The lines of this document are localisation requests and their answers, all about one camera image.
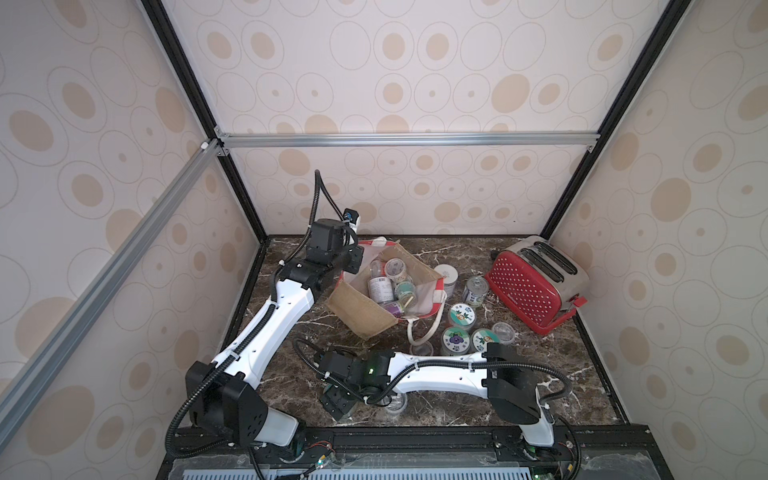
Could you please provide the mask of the clear jar front row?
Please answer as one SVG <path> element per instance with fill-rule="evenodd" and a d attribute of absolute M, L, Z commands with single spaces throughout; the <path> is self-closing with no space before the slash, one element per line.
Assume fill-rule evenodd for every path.
<path fill-rule="evenodd" d="M 405 393 L 396 393 L 390 397 L 390 401 L 384 410 L 388 415 L 398 416 L 405 411 L 407 405 L 407 395 Z"/>

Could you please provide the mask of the burlap canvas bag red lining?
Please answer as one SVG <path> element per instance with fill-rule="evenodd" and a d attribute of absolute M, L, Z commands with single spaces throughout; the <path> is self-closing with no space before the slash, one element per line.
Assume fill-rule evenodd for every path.
<path fill-rule="evenodd" d="M 341 274 L 328 308 L 360 338 L 369 339 L 404 322 L 411 345 L 427 343 L 446 306 L 444 277 L 384 237 L 360 245 L 359 272 Z"/>

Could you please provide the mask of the white purple label can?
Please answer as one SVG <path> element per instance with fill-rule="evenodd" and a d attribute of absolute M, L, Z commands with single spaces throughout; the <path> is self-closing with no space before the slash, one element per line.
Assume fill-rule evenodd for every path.
<path fill-rule="evenodd" d="M 395 300 L 393 284 L 386 276 L 371 278 L 368 281 L 368 293 L 370 299 L 377 304 Z"/>

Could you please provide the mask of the red content clear jar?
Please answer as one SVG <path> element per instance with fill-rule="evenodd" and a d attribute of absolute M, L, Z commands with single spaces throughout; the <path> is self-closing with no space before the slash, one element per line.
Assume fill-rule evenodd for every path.
<path fill-rule="evenodd" d="M 413 356 L 427 357 L 427 356 L 434 355 L 434 348 L 431 343 L 426 342 L 419 345 L 411 345 L 409 348 L 409 352 Z"/>

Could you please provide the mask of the purple flower label jar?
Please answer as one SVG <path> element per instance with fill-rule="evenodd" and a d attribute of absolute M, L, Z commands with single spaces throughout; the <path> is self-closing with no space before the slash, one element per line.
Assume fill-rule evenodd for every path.
<path fill-rule="evenodd" d="M 441 353 L 446 356 L 462 356 L 470 352 L 470 336 L 459 327 L 446 328 L 440 340 Z"/>

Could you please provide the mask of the large white lid canister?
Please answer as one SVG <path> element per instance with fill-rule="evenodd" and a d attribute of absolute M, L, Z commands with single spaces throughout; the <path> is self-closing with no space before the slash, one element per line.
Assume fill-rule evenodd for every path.
<path fill-rule="evenodd" d="M 456 283 L 458 282 L 458 270 L 449 264 L 439 264 L 434 267 L 434 270 L 442 277 L 446 297 L 450 298 L 453 295 Z"/>

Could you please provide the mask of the red green label jar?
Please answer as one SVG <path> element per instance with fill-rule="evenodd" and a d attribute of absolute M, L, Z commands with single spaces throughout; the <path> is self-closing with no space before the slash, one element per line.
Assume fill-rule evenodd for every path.
<path fill-rule="evenodd" d="M 484 353 L 489 344 L 499 343 L 500 339 L 492 330 L 479 328 L 472 332 L 470 342 L 473 353 Z"/>

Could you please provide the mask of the teal label seed jar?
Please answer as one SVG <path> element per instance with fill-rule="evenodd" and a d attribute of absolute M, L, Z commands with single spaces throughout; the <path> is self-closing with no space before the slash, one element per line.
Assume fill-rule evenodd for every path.
<path fill-rule="evenodd" d="M 503 345 L 512 344 L 517 337 L 516 330 L 505 322 L 495 323 L 492 326 L 491 331 L 498 338 L 498 342 Z"/>

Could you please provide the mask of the orange label seed jar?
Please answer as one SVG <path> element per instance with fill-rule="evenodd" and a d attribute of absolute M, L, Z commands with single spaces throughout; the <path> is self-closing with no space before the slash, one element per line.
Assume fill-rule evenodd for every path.
<path fill-rule="evenodd" d="M 449 310 L 449 320 L 452 327 L 471 330 L 476 323 L 474 309 L 465 303 L 456 303 Z"/>

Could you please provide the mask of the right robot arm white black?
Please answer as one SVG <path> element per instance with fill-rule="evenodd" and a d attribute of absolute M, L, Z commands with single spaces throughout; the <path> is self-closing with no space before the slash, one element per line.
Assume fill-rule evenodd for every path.
<path fill-rule="evenodd" d="M 383 351 L 361 357 L 337 347 L 324 350 L 307 339 L 292 341 L 295 353 L 326 385 L 324 409 L 336 420 L 355 404 L 385 407 L 411 392 L 459 393 L 485 399 L 496 415 L 521 430 L 531 447 L 557 443 L 550 403 L 567 397 L 564 373 L 523 359 L 510 345 L 490 344 L 463 356 L 415 356 Z"/>

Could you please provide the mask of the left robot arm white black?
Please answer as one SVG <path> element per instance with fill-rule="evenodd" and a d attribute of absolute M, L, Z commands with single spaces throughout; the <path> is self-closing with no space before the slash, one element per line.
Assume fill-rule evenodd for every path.
<path fill-rule="evenodd" d="M 187 398 L 165 435 L 166 453 L 190 458 L 233 443 L 254 442 L 291 447 L 299 421 L 260 397 L 266 367 L 298 320 L 340 273 L 359 271 L 364 249 L 359 243 L 359 215 L 336 208 L 332 218 L 318 218 L 320 198 L 330 193 L 321 173 L 314 174 L 308 227 L 299 245 L 279 261 L 270 277 L 269 296 L 245 329 L 208 363 L 187 371 Z"/>

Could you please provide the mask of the red silver toaster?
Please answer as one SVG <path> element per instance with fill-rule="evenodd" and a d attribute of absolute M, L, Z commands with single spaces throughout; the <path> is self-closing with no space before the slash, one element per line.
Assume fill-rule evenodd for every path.
<path fill-rule="evenodd" d="M 587 302 L 587 272 L 539 236 L 500 251 L 485 279 L 501 302 L 542 336 L 575 316 Z"/>

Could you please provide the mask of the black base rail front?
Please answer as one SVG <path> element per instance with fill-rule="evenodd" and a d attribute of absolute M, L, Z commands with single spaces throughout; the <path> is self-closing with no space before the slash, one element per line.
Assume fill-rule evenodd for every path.
<path fill-rule="evenodd" d="M 261 443 L 223 444 L 165 458 L 158 479 L 670 479 L 649 427 L 555 428 L 550 448 L 526 447 L 515 427 L 311 427 L 286 457 Z"/>

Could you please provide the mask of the silver horizontal rail back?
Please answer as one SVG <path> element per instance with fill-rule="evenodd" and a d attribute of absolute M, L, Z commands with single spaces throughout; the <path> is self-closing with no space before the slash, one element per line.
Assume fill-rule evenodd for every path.
<path fill-rule="evenodd" d="M 594 145 L 597 132 L 424 132 L 424 133 L 349 133 L 349 134 L 224 134 L 227 148 L 300 147 L 448 147 L 510 145 Z"/>

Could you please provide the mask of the silver diagonal rail left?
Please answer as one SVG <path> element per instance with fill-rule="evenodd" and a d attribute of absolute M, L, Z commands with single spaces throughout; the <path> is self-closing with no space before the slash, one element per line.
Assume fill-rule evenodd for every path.
<path fill-rule="evenodd" d="M 2 449 L 7 448 L 221 146 L 221 140 L 211 138 L 198 149 L 25 364 L 1 399 Z"/>

